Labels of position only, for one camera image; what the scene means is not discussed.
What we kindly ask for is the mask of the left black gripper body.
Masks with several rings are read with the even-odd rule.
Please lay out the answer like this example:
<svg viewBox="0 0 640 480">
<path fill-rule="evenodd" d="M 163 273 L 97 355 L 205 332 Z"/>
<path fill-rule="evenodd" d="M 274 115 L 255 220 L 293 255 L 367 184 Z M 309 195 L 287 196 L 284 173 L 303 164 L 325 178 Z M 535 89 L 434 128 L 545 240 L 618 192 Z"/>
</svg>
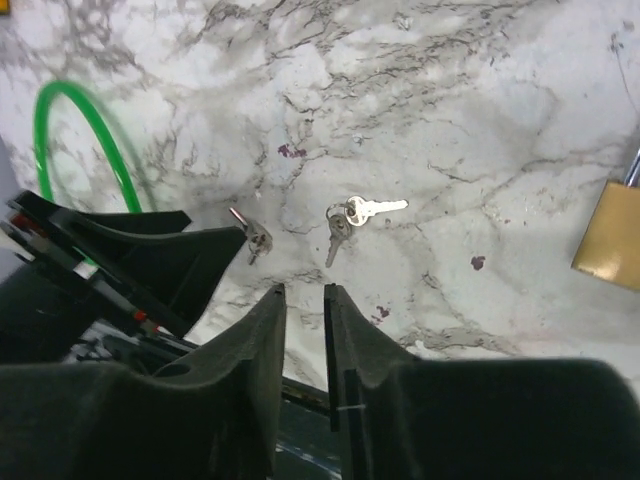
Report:
<svg viewBox="0 0 640 480">
<path fill-rule="evenodd" d="M 161 327 L 144 320 L 135 331 L 125 332 L 115 323 L 93 315 L 86 305 L 74 301 L 40 277 L 30 264 L 33 255 L 8 232 L 11 214 L 9 209 L 7 218 L 1 222 L 1 232 L 10 244 L 19 247 L 18 256 L 23 264 L 1 283 L 2 363 L 61 361 L 74 345 L 81 342 L 85 332 L 99 321 L 109 323 L 132 337 L 150 334 Z"/>
</svg>

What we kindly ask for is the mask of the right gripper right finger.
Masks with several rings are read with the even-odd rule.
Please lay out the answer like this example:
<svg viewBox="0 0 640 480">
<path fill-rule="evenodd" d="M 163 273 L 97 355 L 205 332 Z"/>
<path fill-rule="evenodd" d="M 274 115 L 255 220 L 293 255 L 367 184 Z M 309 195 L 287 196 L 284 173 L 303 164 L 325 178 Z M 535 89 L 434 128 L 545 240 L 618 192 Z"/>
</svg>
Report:
<svg viewBox="0 0 640 480">
<path fill-rule="evenodd" d="M 424 360 L 324 289 L 346 479 L 635 479 L 639 405 L 589 359 Z"/>
</svg>

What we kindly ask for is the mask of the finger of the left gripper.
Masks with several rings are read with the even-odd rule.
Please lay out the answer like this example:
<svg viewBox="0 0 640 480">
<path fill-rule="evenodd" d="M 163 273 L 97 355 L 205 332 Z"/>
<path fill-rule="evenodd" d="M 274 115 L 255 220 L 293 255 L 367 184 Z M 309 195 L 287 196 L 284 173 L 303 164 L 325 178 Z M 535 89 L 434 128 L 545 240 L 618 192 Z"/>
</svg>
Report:
<svg viewBox="0 0 640 480">
<path fill-rule="evenodd" d="M 36 273 L 125 332 L 150 320 L 184 337 L 246 242 L 238 227 L 191 231 L 182 210 L 85 213 L 27 190 L 7 205 Z"/>
</svg>

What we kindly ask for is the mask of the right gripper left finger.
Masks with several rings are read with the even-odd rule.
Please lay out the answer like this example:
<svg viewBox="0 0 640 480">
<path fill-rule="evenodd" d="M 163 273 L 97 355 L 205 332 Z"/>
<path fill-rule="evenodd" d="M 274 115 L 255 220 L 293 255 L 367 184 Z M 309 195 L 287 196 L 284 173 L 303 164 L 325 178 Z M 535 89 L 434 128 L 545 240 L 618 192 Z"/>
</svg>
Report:
<svg viewBox="0 0 640 480">
<path fill-rule="evenodd" d="M 3 368 L 2 477 L 272 476 L 285 324 L 285 289 L 276 285 L 153 376 L 115 362 Z"/>
</svg>

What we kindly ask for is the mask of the green cable lock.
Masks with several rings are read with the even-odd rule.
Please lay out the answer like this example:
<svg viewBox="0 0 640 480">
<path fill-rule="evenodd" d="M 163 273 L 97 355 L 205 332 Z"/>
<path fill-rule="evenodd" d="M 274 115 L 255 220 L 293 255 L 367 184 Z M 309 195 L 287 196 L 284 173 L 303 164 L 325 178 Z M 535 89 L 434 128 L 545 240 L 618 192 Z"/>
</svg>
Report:
<svg viewBox="0 0 640 480">
<path fill-rule="evenodd" d="M 144 211 L 121 153 L 109 112 L 81 85 L 66 80 L 44 84 L 34 101 L 32 144 L 40 196 L 91 207 L 100 195 L 107 207 Z"/>
</svg>

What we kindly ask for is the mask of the small silver key bunch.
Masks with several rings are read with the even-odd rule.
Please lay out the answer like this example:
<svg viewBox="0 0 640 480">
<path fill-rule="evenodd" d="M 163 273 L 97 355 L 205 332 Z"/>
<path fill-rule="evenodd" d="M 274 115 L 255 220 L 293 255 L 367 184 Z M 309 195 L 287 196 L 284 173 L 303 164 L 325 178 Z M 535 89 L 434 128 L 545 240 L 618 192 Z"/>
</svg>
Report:
<svg viewBox="0 0 640 480">
<path fill-rule="evenodd" d="M 249 248 L 248 264 L 253 265 L 259 257 L 268 255 L 273 248 L 271 234 L 255 220 L 244 216 L 236 208 L 230 207 L 230 213 L 241 224 Z"/>
</svg>

